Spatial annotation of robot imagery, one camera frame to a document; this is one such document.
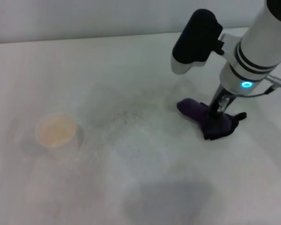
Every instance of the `white tabletop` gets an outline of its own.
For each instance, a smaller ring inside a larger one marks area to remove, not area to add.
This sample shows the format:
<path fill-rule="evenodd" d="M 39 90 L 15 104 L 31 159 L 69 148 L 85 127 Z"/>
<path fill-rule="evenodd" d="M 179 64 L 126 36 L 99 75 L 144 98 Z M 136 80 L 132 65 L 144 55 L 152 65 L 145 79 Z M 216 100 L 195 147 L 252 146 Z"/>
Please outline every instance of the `white tabletop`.
<path fill-rule="evenodd" d="M 0 45 L 0 225 L 281 225 L 281 90 L 237 99 L 248 118 L 204 141 L 175 104 L 209 104 L 225 60 L 173 74 L 178 36 Z M 80 125 L 74 160 L 35 140 L 54 111 Z"/>

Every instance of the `transparent cup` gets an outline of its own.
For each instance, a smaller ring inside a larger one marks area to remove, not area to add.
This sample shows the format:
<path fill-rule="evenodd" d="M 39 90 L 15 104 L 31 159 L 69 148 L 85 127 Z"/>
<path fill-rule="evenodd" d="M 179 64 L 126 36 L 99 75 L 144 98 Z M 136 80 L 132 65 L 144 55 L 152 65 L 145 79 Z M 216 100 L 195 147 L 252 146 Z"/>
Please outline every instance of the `transparent cup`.
<path fill-rule="evenodd" d="M 37 125 L 36 138 L 56 159 L 74 158 L 78 153 L 77 123 L 69 113 L 44 116 Z"/>

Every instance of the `white wall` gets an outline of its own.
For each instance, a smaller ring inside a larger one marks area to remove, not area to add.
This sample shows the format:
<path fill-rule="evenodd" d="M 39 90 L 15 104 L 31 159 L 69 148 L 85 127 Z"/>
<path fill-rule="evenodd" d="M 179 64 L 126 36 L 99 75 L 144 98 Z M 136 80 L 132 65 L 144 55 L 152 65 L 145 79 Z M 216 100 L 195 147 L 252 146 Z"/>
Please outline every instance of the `white wall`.
<path fill-rule="evenodd" d="M 0 0 L 0 43 L 173 32 L 208 8 L 225 27 L 250 24 L 264 0 Z"/>

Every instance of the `cup rim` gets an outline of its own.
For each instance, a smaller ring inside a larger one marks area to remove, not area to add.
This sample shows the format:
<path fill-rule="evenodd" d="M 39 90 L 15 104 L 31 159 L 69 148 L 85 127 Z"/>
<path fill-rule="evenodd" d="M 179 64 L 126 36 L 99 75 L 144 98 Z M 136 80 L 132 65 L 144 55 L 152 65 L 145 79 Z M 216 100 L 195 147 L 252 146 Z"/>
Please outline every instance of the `cup rim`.
<path fill-rule="evenodd" d="M 50 117 L 52 117 L 52 116 L 57 116 L 57 115 L 66 115 L 66 116 L 68 116 L 68 117 L 74 122 L 74 124 L 75 124 L 75 129 L 74 129 L 74 132 L 73 132 L 72 136 L 68 139 L 68 141 L 67 141 L 66 143 L 63 143 L 63 144 L 60 144 L 60 145 L 57 145 L 57 146 L 52 147 L 52 146 L 49 146 L 49 145 L 44 144 L 42 141 L 39 140 L 39 137 L 38 137 L 38 129 L 39 129 L 41 123 L 42 123 L 45 119 L 50 118 Z M 74 117 L 71 113 L 68 113 L 68 112 L 51 112 L 51 113 L 48 113 L 48 114 L 46 114 L 46 115 L 44 115 L 44 116 L 41 117 L 41 119 L 39 120 L 39 122 L 37 123 L 37 126 L 36 126 L 35 136 L 36 136 L 37 142 L 38 142 L 40 145 L 42 145 L 42 146 L 44 146 L 44 147 L 46 147 L 46 148 L 49 148 L 49 149 L 56 149 L 56 148 L 65 146 L 65 145 L 67 145 L 70 141 L 72 141 L 73 138 L 74 138 L 74 136 L 76 135 L 76 132 L 77 132 L 77 122 L 76 122 L 76 120 L 75 120 L 75 117 Z"/>

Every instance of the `purple cloth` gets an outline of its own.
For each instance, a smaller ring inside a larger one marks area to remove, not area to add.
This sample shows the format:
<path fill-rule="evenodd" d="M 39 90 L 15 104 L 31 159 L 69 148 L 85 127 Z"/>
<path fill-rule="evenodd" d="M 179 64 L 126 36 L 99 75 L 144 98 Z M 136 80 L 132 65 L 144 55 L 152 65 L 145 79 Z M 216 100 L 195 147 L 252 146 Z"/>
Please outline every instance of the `purple cloth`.
<path fill-rule="evenodd" d="M 177 109 L 188 118 L 196 121 L 204 135 L 205 140 L 215 140 L 229 136 L 234 132 L 240 120 L 246 118 L 246 113 L 230 116 L 224 113 L 220 119 L 215 120 L 207 116 L 208 106 L 193 99 L 187 98 L 177 103 Z"/>

